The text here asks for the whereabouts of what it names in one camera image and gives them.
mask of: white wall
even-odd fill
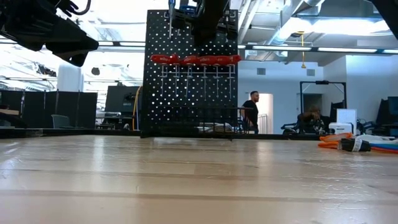
[[[239,63],[238,105],[248,100],[248,93],[272,94],[274,101],[273,130],[281,134],[280,127],[297,120],[297,94],[300,93],[300,81],[323,80],[323,68],[317,63],[306,63],[309,69],[315,69],[315,77],[308,77],[301,62],[288,65],[279,62],[242,61]],[[266,68],[266,75],[257,75],[257,68]],[[312,85],[306,93],[323,93],[322,86]]]
[[[274,133],[274,95],[268,93],[260,93],[260,101],[257,103],[259,115],[267,115],[267,129],[264,133]]]
[[[346,57],[341,57],[334,62],[323,67],[323,77],[330,82],[346,82],[347,80],[347,66]],[[344,94],[334,85],[327,85],[324,87],[325,91],[322,95],[322,114],[330,115],[330,104],[339,103],[344,99]]]
[[[398,96],[398,56],[347,55],[347,104],[374,121],[381,99]]]

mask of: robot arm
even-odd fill
[[[45,45],[54,55],[81,67],[88,52],[98,48],[98,42],[56,13],[59,8],[68,16],[81,15],[88,12],[90,4],[88,0],[86,9],[78,12],[71,0],[0,1],[0,35],[34,51]]]

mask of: person sitting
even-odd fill
[[[311,106],[308,112],[304,112],[297,116],[298,125],[300,126],[300,132],[308,130],[308,126],[311,126],[309,132],[329,132],[330,118],[323,116],[321,111],[316,106]]]

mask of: black cable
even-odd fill
[[[77,12],[76,10],[72,9],[71,13],[73,13],[75,15],[78,15],[78,16],[82,16],[82,15],[86,14],[90,10],[90,7],[91,7],[91,0],[87,0],[87,5],[86,5],[85,10],[83,10],[81,12]]]

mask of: black t-shirt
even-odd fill
[[[248,118],[254,127],[257,127],[257,118],[259,116],[259,110],[257,109],[257,105],[252,100],[247,100],[244,102],[243,107],[245,108],[253,108],[253,110],[246,110],[244,112],[245,118]]]

